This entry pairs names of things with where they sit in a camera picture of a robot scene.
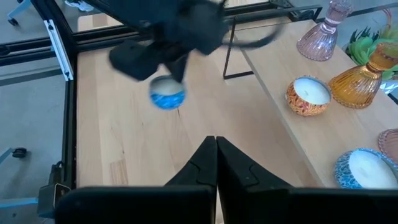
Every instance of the orange ribbed glass vase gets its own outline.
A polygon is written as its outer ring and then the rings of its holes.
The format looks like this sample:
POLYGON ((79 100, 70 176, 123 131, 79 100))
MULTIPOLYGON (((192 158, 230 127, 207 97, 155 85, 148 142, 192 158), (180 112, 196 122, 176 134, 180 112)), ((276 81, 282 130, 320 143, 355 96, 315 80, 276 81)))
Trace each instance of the orange ribbed glass vase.
POLYGON ((398 64, 398 43, 380 43, 366 65, 351 68, 329 82, 333 98, 350 108, 369 106, 381 84, 381 73, 398 64))

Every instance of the pink ribbed glass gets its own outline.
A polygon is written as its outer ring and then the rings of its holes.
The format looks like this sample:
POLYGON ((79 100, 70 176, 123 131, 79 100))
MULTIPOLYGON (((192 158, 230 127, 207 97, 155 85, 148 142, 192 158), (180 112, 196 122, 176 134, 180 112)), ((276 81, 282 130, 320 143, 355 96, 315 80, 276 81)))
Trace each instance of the pink ribbed glass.
POLYGON ((398 129, 388 129, 379 135, 380 151, 398 164, 398 129))
POLYGON ((337 25, 351 12, 353 5, 350 0, 332 0, 324 22, 308 31, 297 42, 298 51, 305 57, 325 61, 331 58, 337 41, 337 25))

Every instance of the gray floor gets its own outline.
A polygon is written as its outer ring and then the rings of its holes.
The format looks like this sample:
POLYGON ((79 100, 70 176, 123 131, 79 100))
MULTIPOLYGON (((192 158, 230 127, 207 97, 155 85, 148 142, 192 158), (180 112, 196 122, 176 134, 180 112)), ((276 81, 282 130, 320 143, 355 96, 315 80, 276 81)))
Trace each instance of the gray floor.
MULTIPOLYGON (((297 6, 321 4, 329 0, 291 0, 297 6)), ((356 10, 396 2, 397 0, 353 0, 356 10)), ((73 30, 78 16, 87 13, 64 5, 57 0, 73 30)), ((20 26, 13 27, 6 14, 17 6, 16 0, 2 0, 0 43, 45 37, 47 31, 35 10, 16 17, 20 26)), ((398 9, 394 9, 398 20, 398 9)), ((348 42, 355 29, 379 27, 386 23, 382 12, 373 12, 348 18, 339 28, 338 45, 348 42)), ((37 62, 0 67, 0 80, 41 70, 58 68, 57 60, 50 58, 37 62)), ((62 148, 62 119, 65 81, 61 75, 8 86, 0 86, 0 151, 7 147, 22 146, 31 154, 23 160, 8 158, 0 165, 0 198, 35 197, 38 189, 48 181, 50 166, 60 160, 62 148)), ((0 224, 43 223, 35 215, 35 206, 0 210, 0 224)))

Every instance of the wooden table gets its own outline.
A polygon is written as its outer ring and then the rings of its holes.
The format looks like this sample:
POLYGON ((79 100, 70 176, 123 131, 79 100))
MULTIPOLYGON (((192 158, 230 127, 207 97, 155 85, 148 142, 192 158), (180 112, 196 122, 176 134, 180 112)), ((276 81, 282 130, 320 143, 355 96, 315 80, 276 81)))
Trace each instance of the wooden table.
MULTIPOLYGON (((314 25, 313 21, 286 24, 284 33, 274 43, 257 50, 245 50, 244 56, 267 93, 270 106, 276 109, 280 121, 318 184, 336 187, 333 167, 337 158, 358 147, 378 150, 379 133, 398 127, 398 107, 379 91, 366 109, 346 108, 333 100, 319 116, 303 117, 293 113, 284 95, 288 84, 295 78, 312 75, 329 82, 331 78, 355 66, 339 47, 326 62, 316 62, 301 56, 296 49, 296 42, 314 25)), ((236 32, 236 37, 239 40, 257 40, 272 32, 272 29, 272 26, 268 26, 240 30, 236 32)))
MULTIPOLYGON (((273 25, 280 19, 245 24, 273 25)), ((79 18, 79 30, 115 26, 104 14, 79 18)), ((164 185, 208 135, 224 136, 260 165, 294 186, 315 186, 304 160, 254 75, 223 80, 225 49, 190 55, 187 99, 173 111, 155 108, 148 82, 114 70, 110 49, 78 56, 76 183, 164 185)), ((229 72, 250 70, 234 50, 229 72)), ((152 78, 165 74, 161 68, 152 78)), ((218 201, 216 222, 223 218, 218 201)))
MULTIPOLYGON (((276 22, 280 20, 248 24, 236 36, 259 39, 276 22)), ((78 23, 80 31, 117 25, 104 14, 81 17, 78 23)), ((354 65, 339 48, 327 62, 302 57, 295 43, 313 25, 287 24, 280 39, 270 45, 243 54, 233 51, 229 71, 253 69, 256 75, 223 80, 225 49, 208 57, 192 52, 185 79, 187 98, 172 111, 157 109, 148 95, 150 79, 167 73, 164 68, 137 83, 111 67, 110 49, 81 53, 77 186, 164 185, 205 136, 216 135, 294 186, 336 187, 332 171, 337 157, 356 147, 377 149, 379 132, 398 126, 393 119, 398 108, 380 92, 364 110, 332 102, 317 117, 293 114, 283 95, 295 77, 314 75, 328 81, 354 65)), ((222 223, 219 209, 216 217, 222 223)))

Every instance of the candle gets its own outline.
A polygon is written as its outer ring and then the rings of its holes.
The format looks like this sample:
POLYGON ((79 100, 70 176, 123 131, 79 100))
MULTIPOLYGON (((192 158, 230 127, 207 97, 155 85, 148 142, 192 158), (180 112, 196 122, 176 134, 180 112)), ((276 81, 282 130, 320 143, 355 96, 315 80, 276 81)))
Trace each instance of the candle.
POLYGON ((357 149, 342 155, 335 177, 346 189, 398 189, 398 167, 372 149, 357 149))
POLYGON ((294 80, 286 91, 290 108, 299 115, 311 116, 326 110, 331 94, 326 83, 314 77, 300 77, 294 80))
POLYGON ((170 75, 154 78, 149 84, 149 94, 153 104, 163 110, 178 108, 185 99, 184 86, 170 75))
POLYGON ((294 90, 301 99, 315 104, 329 103, 330 93, 325 85, 310 77, 302 77, 294 81, 294 90))

